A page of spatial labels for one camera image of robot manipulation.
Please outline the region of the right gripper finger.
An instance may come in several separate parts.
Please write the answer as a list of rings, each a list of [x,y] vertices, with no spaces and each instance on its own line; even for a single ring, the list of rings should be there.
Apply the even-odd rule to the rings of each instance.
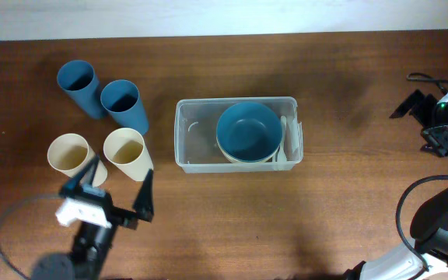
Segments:
[[[420,135],[426,140],[420,148],[421,152],[431,153],[438,157],[448,156],[448,124],[422,123]]]
[[[419,89],[415,90],[397,107],[397,109],[390,115],[390,118],[403,117],[413,106],[422,102],[424,99],[425,95]]]

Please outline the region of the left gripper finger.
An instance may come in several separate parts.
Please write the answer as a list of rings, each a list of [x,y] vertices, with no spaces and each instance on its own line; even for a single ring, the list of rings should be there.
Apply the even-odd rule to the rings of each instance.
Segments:
[[[63,186],[63,191],[74,191],[79,187],[92,187],[99,165],[99,156],[94,156],[85,167],[71,177]]]
[[[142,182],[142,186],[139,190],[138,196],[134,201],[132,208],[135,210],[136,215],[139,218],[153,218],[154,217],[154,204],[153,204],[153,175],[152,169],[148,171],[145,179]]]

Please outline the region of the cream bowl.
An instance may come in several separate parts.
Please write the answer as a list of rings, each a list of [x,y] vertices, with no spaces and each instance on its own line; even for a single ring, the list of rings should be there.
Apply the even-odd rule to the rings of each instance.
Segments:
[[[275,152],[277,151],[277,149],[270,154],[269,156],[266,156],[263,159],[258,159],[258,160],[244,160],[244,159],[237,159],[233,156],[231,156],[229,153],[227,153],[226,151],[222,150],[222,154],[231,162],[231,163],[266,163],[267,161],[271,160],[273,155],[275,154]]]
[[[220,152],[225,156],[226,159],[228,159],[231,163],[266,163],[267,161],[270,161],[274,158],[274,156],[277,154],[281,147],[281,143],[278,144],[278,147],[268,156],[264,157],[263,159],[258,160],[241,160],[237,159],[234,156],[231,156],[228,152],[226,152],[222,146],[220,145],[218,139],[217,139],[217,146],[219,147]]]

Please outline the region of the cream bowl front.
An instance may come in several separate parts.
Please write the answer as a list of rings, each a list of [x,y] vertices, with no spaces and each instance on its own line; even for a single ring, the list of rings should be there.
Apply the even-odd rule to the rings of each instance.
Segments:
[[[281,143],[278,144],[278,147],[268,156],[264,157],[263,159],[258,160],[241,160],[237,159],[234,156],[231,156],[228,152],[226,152],[222,146],[220,145],[218,139],[217,139],[217,146],[219,147],[220,152],[225,156],[226,159],[228,159],[231,163],[266,163],[267,161],[270,161],[274,158],[274,156],[277,154],[281,147]]]

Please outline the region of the blue bowl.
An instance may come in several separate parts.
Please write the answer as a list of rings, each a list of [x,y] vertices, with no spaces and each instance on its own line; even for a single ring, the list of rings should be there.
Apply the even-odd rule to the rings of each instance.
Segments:
[[[270,107],[257,102],[241,102],[221,114],[215,137],[231,156],[258,160],[270,155],[281,143],[282,125]]]

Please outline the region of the white plastic fork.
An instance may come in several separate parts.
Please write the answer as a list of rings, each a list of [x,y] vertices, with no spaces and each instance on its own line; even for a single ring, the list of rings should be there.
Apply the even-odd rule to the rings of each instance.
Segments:
[[[279,148],[278,150],[275,152],[275,154],[272,157],[272,163],[273,163],[273,170],[274,171],[278,171],[278,154],[279,154]]]

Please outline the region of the white plastic spoon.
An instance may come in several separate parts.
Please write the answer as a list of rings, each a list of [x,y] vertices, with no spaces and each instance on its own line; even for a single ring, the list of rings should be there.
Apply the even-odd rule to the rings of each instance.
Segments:
[[[285,162],[287,160],[286,154],[285,154],[285,136],[286,136],[286,116],[281,116],[281,125],[282,125],[282,140],[279,146],[278,154],[277,154],[277,161],[279,163]]]

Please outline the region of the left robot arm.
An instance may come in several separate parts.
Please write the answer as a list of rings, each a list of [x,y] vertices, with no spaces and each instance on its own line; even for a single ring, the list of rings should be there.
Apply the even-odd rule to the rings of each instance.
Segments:
[[[44,255],[34,265],[32,279],[98,279],[119,227],[136,230],[140,221],[154,217],[153,170],[142,181],[132,210],[114,206],[110,193],[93,186],[100,158],[94,156],[85,167],[62,185],[58,195],[64,203],[56,212],[58,222],[81,225],[68,253]]]

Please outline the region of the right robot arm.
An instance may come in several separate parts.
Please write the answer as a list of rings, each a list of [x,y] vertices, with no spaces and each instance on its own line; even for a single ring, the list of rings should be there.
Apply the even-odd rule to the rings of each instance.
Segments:
[[[391,116],[413,116],[422,126],[421,136],[426,141],[421,150],[438,157],[448,156],[448,79],[434,79],[419,72],[408,74],[406,79],[409,82],[433,83],[443,97],[438,100],[431,94],[424,95],[420,90],[415,90]],[[448,180],[448,175],[417,180],[401,195],[395,212],[401,244],[374,261],[363,261],[348,269],[342,275],[344,279],[426,279],[448,272],[448,188],[419,207],[411,221],[409,238],[401,225],[401,210],[407,196],[416,187],[437,180]]]

